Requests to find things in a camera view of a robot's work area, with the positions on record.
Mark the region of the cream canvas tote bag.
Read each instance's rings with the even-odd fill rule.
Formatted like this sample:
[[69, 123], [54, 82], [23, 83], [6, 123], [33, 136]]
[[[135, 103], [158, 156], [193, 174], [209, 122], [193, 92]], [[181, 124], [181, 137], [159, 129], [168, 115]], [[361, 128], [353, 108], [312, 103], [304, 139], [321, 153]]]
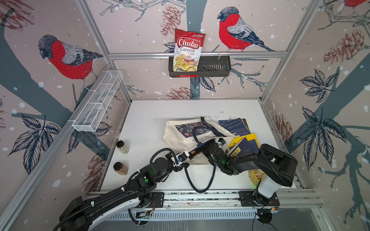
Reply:
[[177, 152], [190, 153], [198, 145], [212, 139], [223, 139], [226, 146], [231, 144], [235, 136], [221, 125], [208, 117], [190, 120], [167, 121], [163, 141]]

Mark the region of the dark blue thin book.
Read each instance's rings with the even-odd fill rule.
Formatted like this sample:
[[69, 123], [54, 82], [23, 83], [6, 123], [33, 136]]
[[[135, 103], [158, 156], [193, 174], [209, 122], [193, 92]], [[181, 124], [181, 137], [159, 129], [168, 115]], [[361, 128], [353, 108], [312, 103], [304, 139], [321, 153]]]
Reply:
[[259, 148], [255, 141], [248, 141], [245, 138], [236, 144], [229, 152], [229, 157], [244, 157], [257, 152]]
[[218, 124], [235, 136], [245, 136], [251, 134], [246, 119], [219, 120]]

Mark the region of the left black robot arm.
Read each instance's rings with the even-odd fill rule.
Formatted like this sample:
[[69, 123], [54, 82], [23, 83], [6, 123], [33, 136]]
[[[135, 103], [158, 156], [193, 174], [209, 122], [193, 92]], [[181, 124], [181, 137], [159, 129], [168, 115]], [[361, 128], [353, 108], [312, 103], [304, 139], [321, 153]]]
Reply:
[[176, 154], [170, 148], [157, 151], [149, 164], [133, 173], [121, 187], [83, 200], [77, 197], [59, 217], [55, 231], [91, 231], [106, 219], [124, 210], [142, 208], [152, 199], [152, 191], [173, 172], [182, 170], [187, 151]]

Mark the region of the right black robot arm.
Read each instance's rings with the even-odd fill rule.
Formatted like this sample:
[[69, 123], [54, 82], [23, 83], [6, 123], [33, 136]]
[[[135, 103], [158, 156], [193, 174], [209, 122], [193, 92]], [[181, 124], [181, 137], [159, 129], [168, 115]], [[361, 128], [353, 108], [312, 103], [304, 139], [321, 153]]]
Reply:
[[264, 143], [256, 152], [241, 157], [227, 156], [214, 140], [198, 144], [197, 149], [205, 155], [211, 165], [226, 175], [238, 175], [255, 169], [263, 171], [265, 176], [252, 194], [252, 201], [259, 206], [270, 203], [280, 187], [293, 185], [297, 159], [269, 144]]

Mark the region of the Chuba cassava chips bag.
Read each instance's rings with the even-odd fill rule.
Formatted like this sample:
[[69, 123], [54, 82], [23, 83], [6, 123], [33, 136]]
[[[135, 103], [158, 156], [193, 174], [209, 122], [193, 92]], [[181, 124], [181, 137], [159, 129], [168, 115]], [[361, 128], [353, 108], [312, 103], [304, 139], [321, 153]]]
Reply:
[[174, 71], [197, 71], [205, 37], [205, 34], [175, 29]]

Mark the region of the yellow bamboo steamer basket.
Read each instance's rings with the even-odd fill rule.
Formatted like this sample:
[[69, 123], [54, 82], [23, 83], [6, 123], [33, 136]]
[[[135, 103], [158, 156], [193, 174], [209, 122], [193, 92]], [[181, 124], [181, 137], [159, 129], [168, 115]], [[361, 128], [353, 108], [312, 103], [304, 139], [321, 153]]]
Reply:
[[254, 169], [248, 171], [251, 182], [257, 186], [259, 182], [265, 177], [265, 173], [260, 169]]

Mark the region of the brown spice jar black lid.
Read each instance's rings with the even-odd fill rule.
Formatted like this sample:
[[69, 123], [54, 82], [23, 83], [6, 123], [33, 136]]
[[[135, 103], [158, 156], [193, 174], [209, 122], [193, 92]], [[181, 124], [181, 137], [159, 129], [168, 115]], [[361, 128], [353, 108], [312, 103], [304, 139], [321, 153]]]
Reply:
[[122, 176], [127, 175], [128, 170], [129, 170], [129, 168], [124, 163], [121, 163], [121, 162], [116, 162], [113, 165], [113, 169], [117, 174], [122, 175]]

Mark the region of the clear spice jar black lid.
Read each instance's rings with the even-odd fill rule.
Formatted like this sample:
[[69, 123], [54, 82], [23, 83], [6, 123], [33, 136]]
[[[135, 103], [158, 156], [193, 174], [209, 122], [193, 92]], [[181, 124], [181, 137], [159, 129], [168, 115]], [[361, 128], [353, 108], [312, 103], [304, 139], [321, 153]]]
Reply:
[[116, 142], [116, 148], [123, 154], [128, 154], [130, 151], [130, 147], [122, 140]]

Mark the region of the circuit board under left base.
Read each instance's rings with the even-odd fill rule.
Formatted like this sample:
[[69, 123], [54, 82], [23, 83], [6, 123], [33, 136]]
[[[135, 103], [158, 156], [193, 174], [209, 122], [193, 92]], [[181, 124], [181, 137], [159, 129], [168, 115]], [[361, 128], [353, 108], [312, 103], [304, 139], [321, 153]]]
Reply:
[[135, 213], [135, 219], [138, 221], [149, 221], [151, 218], [151, 211], [137, 211]]

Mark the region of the circuit board under base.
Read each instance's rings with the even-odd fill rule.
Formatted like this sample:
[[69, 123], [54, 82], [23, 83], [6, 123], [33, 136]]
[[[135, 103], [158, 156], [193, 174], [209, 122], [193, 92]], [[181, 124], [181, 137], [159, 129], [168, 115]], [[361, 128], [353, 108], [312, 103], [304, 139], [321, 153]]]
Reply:
[[281, 208], [262, 208], [260, 209], [260, 214], [275, 214], [281, 211]]
[[151, 211], [137, 211], [135, 213], [135, 219], [138, 221], [149, 221], [151, 218]]

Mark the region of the circuit board under right base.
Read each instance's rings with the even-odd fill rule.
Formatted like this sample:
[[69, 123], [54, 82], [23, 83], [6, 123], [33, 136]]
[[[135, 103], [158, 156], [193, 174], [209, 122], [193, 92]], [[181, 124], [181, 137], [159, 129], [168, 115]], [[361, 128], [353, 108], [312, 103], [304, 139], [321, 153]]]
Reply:
[[275, 214], [281, 211], [281, 208], [262, 208], [260, 209], [260, 214]]

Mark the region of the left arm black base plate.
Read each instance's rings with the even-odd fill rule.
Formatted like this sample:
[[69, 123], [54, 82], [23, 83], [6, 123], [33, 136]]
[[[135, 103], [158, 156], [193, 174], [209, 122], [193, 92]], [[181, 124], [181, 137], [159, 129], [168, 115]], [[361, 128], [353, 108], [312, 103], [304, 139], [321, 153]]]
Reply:
[[164, 193], [153, 192], [150, 200], [151, 208], [163, 208], [163, 204], [164, 204]]

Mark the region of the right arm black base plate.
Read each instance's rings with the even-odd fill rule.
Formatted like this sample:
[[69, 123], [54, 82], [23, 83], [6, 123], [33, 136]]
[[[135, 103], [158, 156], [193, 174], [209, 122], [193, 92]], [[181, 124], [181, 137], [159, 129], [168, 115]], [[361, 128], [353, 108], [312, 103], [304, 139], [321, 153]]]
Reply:
[[278, 200], [277, 193], [273, 193], [271, 198], [262, 196], [260, 193], [255, 191], [239, 191], [239, 200], [243, 207], [279, 207], [280, 202]]

